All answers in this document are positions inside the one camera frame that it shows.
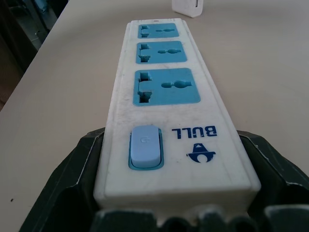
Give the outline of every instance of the blue outlet socket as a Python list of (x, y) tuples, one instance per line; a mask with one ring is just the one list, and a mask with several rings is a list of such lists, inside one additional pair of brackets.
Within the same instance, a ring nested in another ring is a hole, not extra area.
[(133, 104), (136, 106), (197, 103), (200, 100), (188, 68), (135, 72)]
[(156, 64), (185, 62), (187, 56), (180, 41), (138, 43), (136, 63)]
[(179, 36), (174, 23), (144, 24), (139, 25), (138, 38), (168, 38)]

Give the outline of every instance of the light blue switch button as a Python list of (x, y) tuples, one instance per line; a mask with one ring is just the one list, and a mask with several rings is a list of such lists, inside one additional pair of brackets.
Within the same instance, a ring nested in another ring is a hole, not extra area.
[(153, 168), (160, 164), (159, 128), (138, 126), (132, 130), (130, 156), (136, 168)]

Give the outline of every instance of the blue logo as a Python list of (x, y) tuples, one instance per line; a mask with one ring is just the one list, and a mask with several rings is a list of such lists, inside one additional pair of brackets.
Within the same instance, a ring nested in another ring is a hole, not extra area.
[[(204, 138), (205, 137), (203, 127), (194, 127), (194, 128), (188, 127), (188, 128), (172, 129), (172, 131), (176, 131), (177, 132), (177, 139), (181, 139), (182, 138), (182, 131), (184, 131), (184, 130), (187, 131), (189, 139), (192, 138), (192, 135), (193, 135), (193, 138), (198, 138), (198, 137)], [(207, 127), (205, 127), (205, 132), (206, 132), (206, 135), (208, 137), (213, 137), (213, 136), (217, 136), (218, 135), (217, 134), (217, 129), (216, 129), (215, 126), (207, 126)]]
[(187, 156), (189, 156), (194, 162), (200, 163), (197, 159), (199, 155), (206, 156), (206, 162), (209, 162), (215, 154), (216, 153), (214, 151), (208, 151), (203, 144), (194, 144), (192, 153), (187, 154)]

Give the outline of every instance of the power strip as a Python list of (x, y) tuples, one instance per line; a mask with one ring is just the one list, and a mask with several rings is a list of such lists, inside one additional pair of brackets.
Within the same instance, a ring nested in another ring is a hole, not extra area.
[(94, 197), (104, 208), (242, 214), (260, 182), (185, 21), (132, 21), (120, 55)]

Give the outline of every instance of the white table surface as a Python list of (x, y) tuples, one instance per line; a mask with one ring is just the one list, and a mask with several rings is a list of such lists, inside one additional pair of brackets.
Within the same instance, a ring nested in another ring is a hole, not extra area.
[(105, 126), (136, 19), (186, 20), (236, 128), (309, 174), (309, 1), (205, 2), (192, 19), (170, 0), (70, 0), (0, 112), (0, 231), (17, 231), (52, 171)]

